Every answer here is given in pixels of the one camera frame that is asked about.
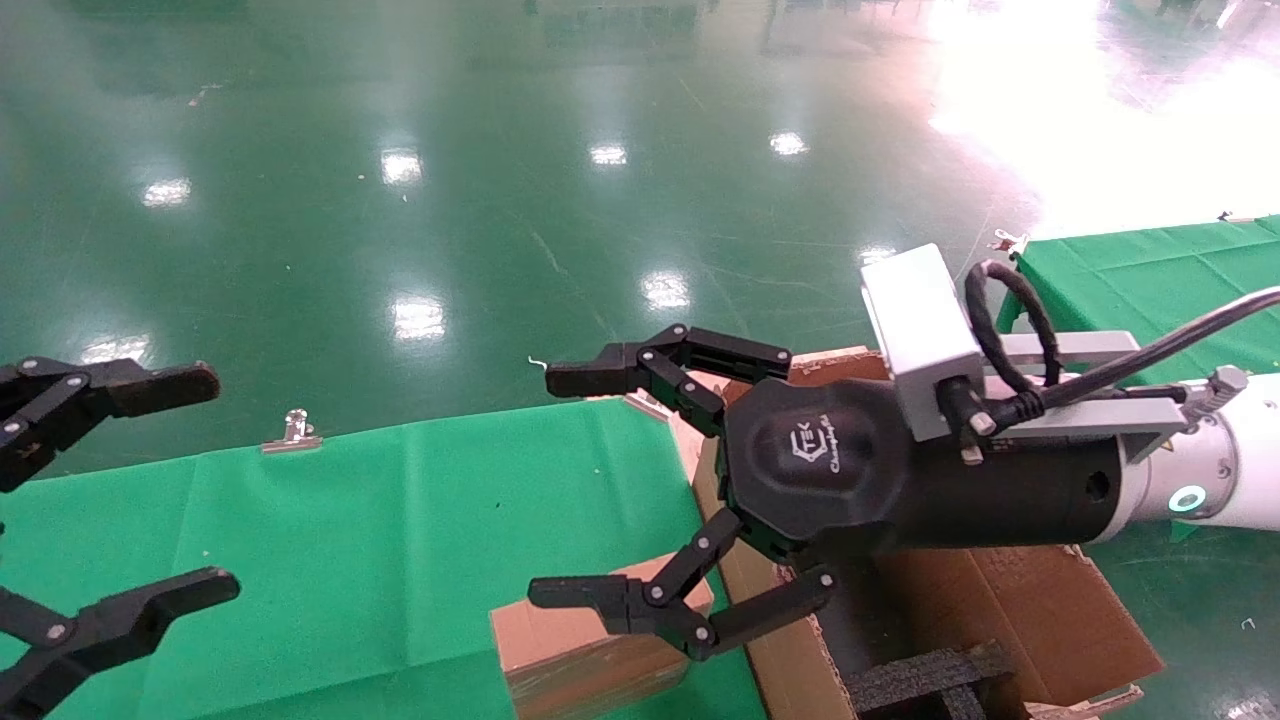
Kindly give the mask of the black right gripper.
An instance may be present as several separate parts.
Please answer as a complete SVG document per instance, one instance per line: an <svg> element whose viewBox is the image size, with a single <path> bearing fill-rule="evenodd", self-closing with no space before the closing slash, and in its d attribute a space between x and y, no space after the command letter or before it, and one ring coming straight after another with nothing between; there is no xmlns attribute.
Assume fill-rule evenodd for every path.
<svg viewBox="0 0 1280 720"><path fill-rule="evenodd" d="M654 635L705 661L813 615L837 587L817 566L703 615L687 598L739 537L774 562L806 562L820 553L1085 544L1116 515L1115 439L1016 441L969 465L950 438L914 438L888 382L794 386L785 382L791 361L782 347L673 324L643 342L609 343L588 363L550 364L554 397L643 391L703 436L719 436L728 509L650 580L534 578L529 601L590 609L609 635ZM691 372L753 387L726 407Z"/></svg>

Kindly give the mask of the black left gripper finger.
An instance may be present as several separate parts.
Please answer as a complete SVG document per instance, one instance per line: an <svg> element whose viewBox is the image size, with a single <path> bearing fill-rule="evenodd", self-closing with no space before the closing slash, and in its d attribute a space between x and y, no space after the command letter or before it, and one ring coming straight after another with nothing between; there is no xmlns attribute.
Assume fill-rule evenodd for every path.
<svg viewBox="0 0 1280 720"><path fill-rule="evenodd" d="M205 363L150 370L134 359L69 364L24 357L1 369L1 489L10 493L109 418L137 418L214 401L221 382Z"/></svg>
<svg viewBox="0 0 1280 720"><path fill-rule="evenodd" d="M241 589L227 569L201 568L68 616L4 588L3 634L27 650L3 669L3 717L45 719L90 678L155 653L178 619L230 602Z"/></svg>

